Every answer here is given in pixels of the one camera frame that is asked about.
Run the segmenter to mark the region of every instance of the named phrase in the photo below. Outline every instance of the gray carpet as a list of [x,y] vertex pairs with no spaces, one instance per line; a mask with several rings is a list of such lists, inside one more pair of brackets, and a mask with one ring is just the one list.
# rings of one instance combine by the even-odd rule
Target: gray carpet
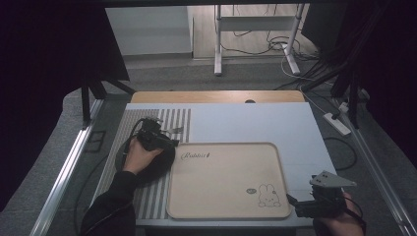
[[[294,80],[282,73],[279,66],[280,59],[273,59],[272,62],[263,64],[225,63],[222,77],[216,77],[213,74],[212,65],[169,67],[167,64],[158,65],[155,63],[154,66],[147,69],[129,69],[131,81],[126,84],[137,90],[268,90]],[[307,71],[312,65],[313,62],[303,62],[300,64],[301,71]],[[286,64],[284,64],[284,68],[289,71]],[[104,165],[104,163],[99,163],[111,148],[124,107],[130,99],[120,89],[109,85],[106,87],[113,94],[108,96],[100,111],[92,138],[76,167],[48,235],[76,235],[74,208],[77,197],[80,197],[76,215],[78,225],[89,206]],[[313,101],[326,112],[335,111],[335,108],[326,100],[329,99],[329,88],[327,85],[322,85],[315,89],[317,93],[308,93]],[[312,109],[323,137],[340,138],[338,132],[322,118],[323,112],[314,105],[312,105]],[[360,106],[358,118],[361,132],[378,157],[384,172],[389,176],[389,181],[416,221],[417,187],[411,184],[417,181],[416,169],[372,119],[364,105]],[[21,188],[10,200],[5,210],[1,212],[0,235],[30,234],[81,126],[81,94],[77,90],[65,98],[64,111],[48,144],[44,147]],[[353,145],[351,139],[344,140]],[[333,140],[326,141],[326,144],[335,167],[344,166],[352,160],[353,152],[349,147]],[[96,165],[98,165],[97,169],[87,181]],[[347,189],[347,191],[352,193],[355,201],[364,210],[364,218],[368,222],[367,235],[402,235],[361,156],[355,166],[339,171],[338,174],[358,183],[356,189]],[[79,195],[86,181],[87,184]],[[314,235],[314,232],[312,229],[300,229],[297,230],[297,235],[310,236]]]

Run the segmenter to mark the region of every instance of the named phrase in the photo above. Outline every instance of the metal frame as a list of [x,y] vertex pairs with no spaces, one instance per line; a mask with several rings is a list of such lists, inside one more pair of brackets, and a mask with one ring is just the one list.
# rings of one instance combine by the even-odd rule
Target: metal frame
[[[336,104],[336,106],[339,106],[335,98],[333,99],[333,102]],[[414,222],[412,221],[410,215],[408,214],[408,211],[402,204],[402,201],[396,193],[395,189],[389,183],[387,176],[384,174],[383,169],[380,167],[377,160],[375,159],[373,152],[368,147],[360,130],[355,129],[355,127],[352,126],[346,114],[340,113],[340,117],[344,121],[344,123],[347,124],[348,128],[352,131],[353,141],[355,142],[357,148],[359,148],[361,156],[363,157],[363,160],[365,161],[365,164],[367,165],[369,172],[374,178],[375,183],[380,189],[380,192],[384,200],[387,202],[387,206],[389,207],[392,216],[398,224],[398,227],[401,230],[402,234],[408,236],[416,236],[417,231]]]
[[83,152],[83,148],[89,139],[89,134],[91,133],[91,130],[95,124],[97,114],[103,104],[103,101],[103,99],[96,100],[92,105],[90,111],[91,120],[89,125],[86,126],[85,129],[82,129],[77,135],[77,138],[66,158],[64,165],[62,166],[61,172],[59,173],[58,178],[52,187],[46,203],[43,206],[33,229],[31,230],[31,236],[46,235],[49,226],[55,216],[56,210],[59,207],[61,199],[65,194],[68,183],[70,182],[73,170],[76,167],[79,157]]
[[300,26],[304,3],[299,4],[295,17],[288,16],[265,16],[265,17],[221,17],[221,5],[216,5],[215,25],[217,36],[214,53],[214,74],[221,76],[221,33],[223,31],[244,31],[244,30],[288,30],[291,35],[284,49],[285,57],[291,67],[292,74],[299,75],[300,69],[292,55],[292,46],[298,27]]

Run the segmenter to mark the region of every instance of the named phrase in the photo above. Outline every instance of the power strip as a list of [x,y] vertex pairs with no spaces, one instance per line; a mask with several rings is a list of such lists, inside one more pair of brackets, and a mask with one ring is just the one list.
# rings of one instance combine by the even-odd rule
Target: power strip
[[333,114],[327,113],[323,117],[328,121],[329,124],[331,124],[334,127],[334,129],[338,131],[338,133],[340,133],[341,136],[344,137],[350,135],[350,130],[345,125],[343,125],[343,123],[341,123],[338,119],[331,119],[331,116],[333,116]]

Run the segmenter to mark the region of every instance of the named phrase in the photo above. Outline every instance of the black cloth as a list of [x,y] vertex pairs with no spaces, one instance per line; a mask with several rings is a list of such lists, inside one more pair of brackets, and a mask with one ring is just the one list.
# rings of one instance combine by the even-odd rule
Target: black cloth
[[135,174],[117,172],[108,191],[95,199],[84,216],[81,235],[135,235],[132,200],[136,187]]
[[55,2],[0,1],[0,211],[52,134],[63,98],[83,79],[129,80],[105,9]]

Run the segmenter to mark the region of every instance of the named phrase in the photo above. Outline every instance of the sleeve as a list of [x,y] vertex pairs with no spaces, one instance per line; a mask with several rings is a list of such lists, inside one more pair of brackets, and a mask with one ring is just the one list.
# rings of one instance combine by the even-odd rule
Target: sleeve
[[136,187],[134,173],[117,172],[108,191],[95,199],[84,216],[81,235],[135,235],[132,200]]

